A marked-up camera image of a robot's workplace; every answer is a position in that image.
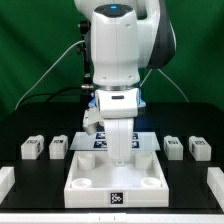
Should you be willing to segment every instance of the black table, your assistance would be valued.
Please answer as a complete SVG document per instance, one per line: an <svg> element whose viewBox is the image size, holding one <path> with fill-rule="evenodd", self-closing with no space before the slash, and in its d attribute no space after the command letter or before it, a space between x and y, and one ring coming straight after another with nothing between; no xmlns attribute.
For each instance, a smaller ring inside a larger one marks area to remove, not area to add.
<svg viewBox="0 0 224 224"><path fill-rule="evenodd" d="M151 103L139 111L135 131L156 132L157 152L170 189L168 208L65 209L64 186L74 151L64 160L50 160L54 136L67 135L69 144L83 131L84 109L78 103L32 103L20 107L0 123L0 166L15 167L16 183L0 205L0 213L223 214L207 181L208 167L224 168L224 113L205 103ZM35 161L21 159L20 146L29 136L43 135L45 149ZM178 137L183 161L168 161L163 138ZM212 160L196 162L188 150L190 136L204 137L212 146Z"/></svg>

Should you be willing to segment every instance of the black label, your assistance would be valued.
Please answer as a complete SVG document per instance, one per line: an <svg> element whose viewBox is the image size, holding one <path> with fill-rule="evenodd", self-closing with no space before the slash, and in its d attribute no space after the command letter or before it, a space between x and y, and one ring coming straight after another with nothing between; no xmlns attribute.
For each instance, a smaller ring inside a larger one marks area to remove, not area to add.
<svg viewBox="0 0 224 224"><path fill-rule="evenodd" d="M124 204L124 194L123 193L110 193L110 203L112 205Z"/></svg>
<svg viewBox="0 0 224 224"><path fill-rule="evenodd" d="M195 141L195 144L196 145L205 145L205 142L204 141Z"/></svg>
<svg viewBox="0 0 224 224"><path fill-rule="evenodd" d="M178 144L177 141L168 141L168 143L169 143L170 145L176 145L176 144Z"/></svg>

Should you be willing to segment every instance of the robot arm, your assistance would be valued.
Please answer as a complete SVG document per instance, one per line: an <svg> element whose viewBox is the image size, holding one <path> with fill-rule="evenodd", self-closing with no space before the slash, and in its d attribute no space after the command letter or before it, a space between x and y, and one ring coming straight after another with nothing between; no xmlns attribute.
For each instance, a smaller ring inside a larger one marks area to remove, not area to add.
<svg viewBox="0 0 224 224"><path fill-rule="evenodd" d="M161 68L175 52L175 38L164 0L75 0L91 21L96 108L87 110L84 129L95 132L103 119L108 153L129 160L134 117L138 115L138 68Z"/></svg>

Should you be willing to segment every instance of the green backdrop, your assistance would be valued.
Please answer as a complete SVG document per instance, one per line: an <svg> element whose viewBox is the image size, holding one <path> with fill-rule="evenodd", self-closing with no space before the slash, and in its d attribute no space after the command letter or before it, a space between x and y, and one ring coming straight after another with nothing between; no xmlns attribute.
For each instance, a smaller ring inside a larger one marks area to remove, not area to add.
<svg viewBox="0 0 224 224"><path fill-rule="evenodd" d="M163 71L191 102L213 103L224 110L224 1L167 0L167 6L177 52ZM19 98L55 60L80 40L80 20L83 17L73 0L0 0L0 120L14 110ZM82 75L82 57L73 51L32 93L79 85ZM184 101L156 71L144 86L144 99Z"/></svg>

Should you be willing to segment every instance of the white block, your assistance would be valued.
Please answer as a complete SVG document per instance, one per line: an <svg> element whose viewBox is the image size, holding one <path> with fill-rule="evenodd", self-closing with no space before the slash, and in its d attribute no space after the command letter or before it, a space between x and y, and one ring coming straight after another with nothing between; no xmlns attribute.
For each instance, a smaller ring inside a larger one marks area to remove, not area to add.
<svg viewBox="0 0 224 224"><path fill-rule="evenodd" d="M177 137L166 136L164 138L164 151L168 160L183 160L183 145Z"/></svg>
<svg viewBox="0 0 224 224"><path fill-rule="evenodd" d="M49 146L50 159L64 159L67 150L68 137L65 135L54 137Z"/></svg>
<svg viewBox="0 0 224 224"><path fill-rule="evenodd" d="M0 204L15 183L14 167L2 167L0 170Z"/></svg>
<svg viewBox="0 0 224 224"><path fill-rule="evenodd" d="M208 186L224 211L224 173L218 167L208 168Z"/></svg>
<svg viewBox="0 0 224 224"><path fill-rule="evenodd" d="M197 138L195 136L190 137L189 150L196 161L211 160L212 148L204 138Z"/></svg>
<svg viewBox="0 0 224 224"><path fill-rule="evenodd" d="M42 135L29 137L21 146L22 159L35 160L44 149Z"/></svg>

